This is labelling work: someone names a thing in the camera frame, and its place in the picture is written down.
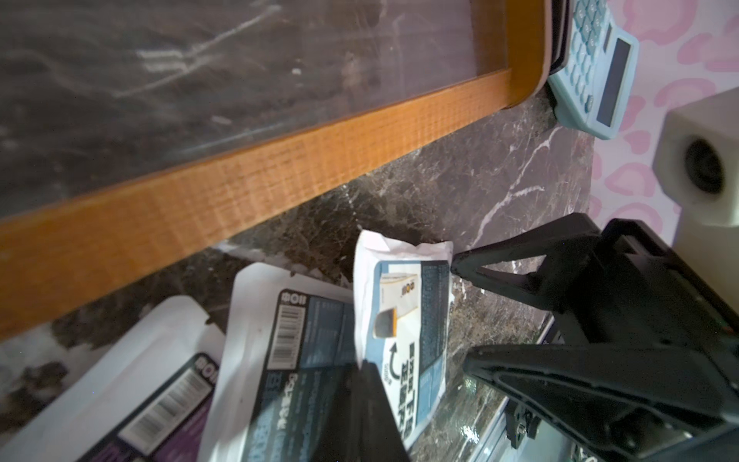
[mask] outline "white speaker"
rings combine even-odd
[[[739,312],[739,88],[668,112],[652,168],[683,208],[673,250]]]

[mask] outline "plastic packet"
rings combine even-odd
[[[311,460],[354,367],[352,304],[345,288],[264,263],[236,275],[200,462]]]
[[[224,336],[190,297],[160,303],[0,451],[2,461],[194,461]]]
[[[452,243],[410,245],[362,231],[354,260],[358,364],[377,364],[406,448],[446,390]]]

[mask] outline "calculator display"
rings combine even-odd
[[[610,63],[603,96],[601,97],[601,105],[598,108],[598,117],[596,117],[596,120],[604,125],[610,126],[613,122],[613,111],[616,110],[616,102],[619,99],[621,81],[624,79],[629,51],[631,51],[631,45],[619,38],[613,51],[613,60]]]

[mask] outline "blue calculator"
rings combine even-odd
[[[606,0],[576,0],[567,66],[548,79],[557,120],[613,139],[631,93],[638,51],[639,42],[613,22]]]

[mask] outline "barcode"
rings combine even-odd
[[[267,362],[268,370],[292,370],[297,367],[304,321],[304,308],[279,306],[272,351],[270,351],[270,360]]]
[[[118,434],[123,440],[149,455],[177,425],[206,397],[212,386],[192,369],[187,369]]]

